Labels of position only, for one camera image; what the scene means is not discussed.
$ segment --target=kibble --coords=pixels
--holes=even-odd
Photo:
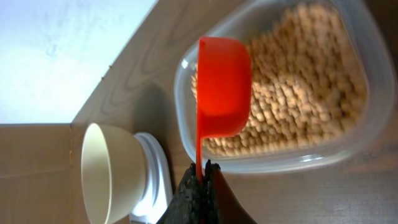
[[[287,9],[246,49],[252,63],[251,114],[235,137],[205,139],[213,154],[239,156],[316,146],[358,122],[366,80],[338,13],[323,4]],[[192,77],[197,97],[197,77]]]

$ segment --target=white bowl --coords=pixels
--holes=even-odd
[[[92,224],[114,223],[143,198],[146,159],[140,142],[112,126],[89,125],[81,155],[81,183]]]

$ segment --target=wooden table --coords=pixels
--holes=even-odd
[[[75,223],[87,222],[79,161],[90,122],[152,133],[167,155],[174,188],[179,183],[191,160],[175,113],[177,65],[199,36],[242,2],[161,0],[155,6],[72,123]],[[367,2],[398,65],[398,1]],[[375,146],[335,166],[226,178],[258,223],[398,223],[397,134],[398,116]]]

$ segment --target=plastic container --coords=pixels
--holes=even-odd
[[[284,9],[301,2],[324,2],[334,7],[345,23],[351,43],[368,82],[368,102],[361,121],[344,136],[323,145],[278,154],[223,157],[203,148],[203,162],[217,162],[223,172],[254,174],[312,169],[334,164],[367,148],[390,120],[396,102],[396,75],[386,46],[370,12],[360,0],[263,0],[246,2],[204,35],[245,41],[253,32],[270,29]],[[195,160],[196,102],[191,92],[198,46],[183,56],[175,77],[178,126],[185,150]]]

